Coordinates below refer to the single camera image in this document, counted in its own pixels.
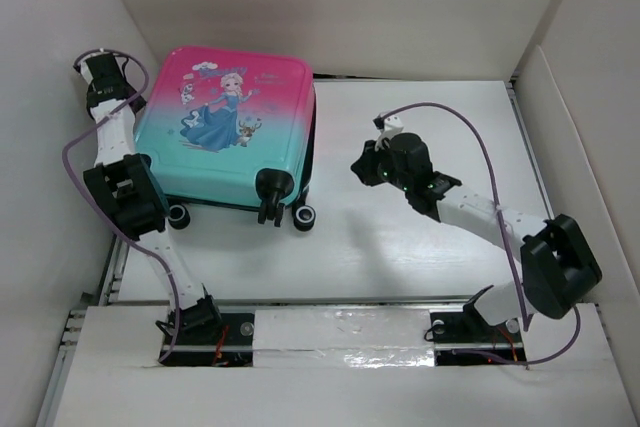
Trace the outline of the pink and teal suitcase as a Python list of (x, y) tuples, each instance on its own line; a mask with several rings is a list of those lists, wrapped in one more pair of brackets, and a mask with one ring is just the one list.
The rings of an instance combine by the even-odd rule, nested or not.
[(169, 223), (186, 228), (190, 204), (254, 212), (302, 232), (308, 204), (316, 92), (310, 65), (295, 57), (181, 46), (161, 66), (134, 135), (169, 202)]

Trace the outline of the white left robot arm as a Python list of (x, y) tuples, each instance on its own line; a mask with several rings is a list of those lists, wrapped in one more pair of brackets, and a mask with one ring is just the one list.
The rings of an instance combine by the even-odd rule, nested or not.
[(131, 59), (111, 49), (89, 51), (74, 63), (88, 84), (87, 111), (97, 127), (94, 167), (83, 181), (99, 211), (143, 254), (169, 297), (166, 335), (201, 343), (216, 341), (223, 319), (206, 287), (193, 279), (169, 230), (170, 206), (150, 170), (151, 160), (136, 150), (136, 114), (145, 101), (125, 75)]

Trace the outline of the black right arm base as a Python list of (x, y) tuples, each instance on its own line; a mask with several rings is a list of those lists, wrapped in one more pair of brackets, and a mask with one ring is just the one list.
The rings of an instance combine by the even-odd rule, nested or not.
[(432, 311), (430, 321), (424, 340), (434, 349), (437, 367), (495, 364), (493, 359), (480, 356), (480, 351), (509, 362), (527, 360), (517, 319), (490, 326), (462, 311)]

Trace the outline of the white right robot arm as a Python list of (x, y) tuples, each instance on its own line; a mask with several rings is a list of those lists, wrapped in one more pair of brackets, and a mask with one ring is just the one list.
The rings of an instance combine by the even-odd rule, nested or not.
[(482, 288), (465, 304), (462, 328), (474, 340), (514, 318), (540, 314), (559, 320), (602, 280), (575, 219), (543, 219), (499, 206), (435, 170), (426, 144), (414, 133), (366, 141), (351, 170), (366, 186), (394, 186), (417, 213), (502, 248), (514, 263), (508, 282)]

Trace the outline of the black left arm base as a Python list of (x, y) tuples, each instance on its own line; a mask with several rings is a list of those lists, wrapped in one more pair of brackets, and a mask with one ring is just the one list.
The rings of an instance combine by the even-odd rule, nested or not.
[(249, 311), (220, 312), (203, 299), (182, 310), (177, 338), (175, 312), (157, 320), (163, 336), (159, 363), (166, 367), (251, 367), (255, 314)]

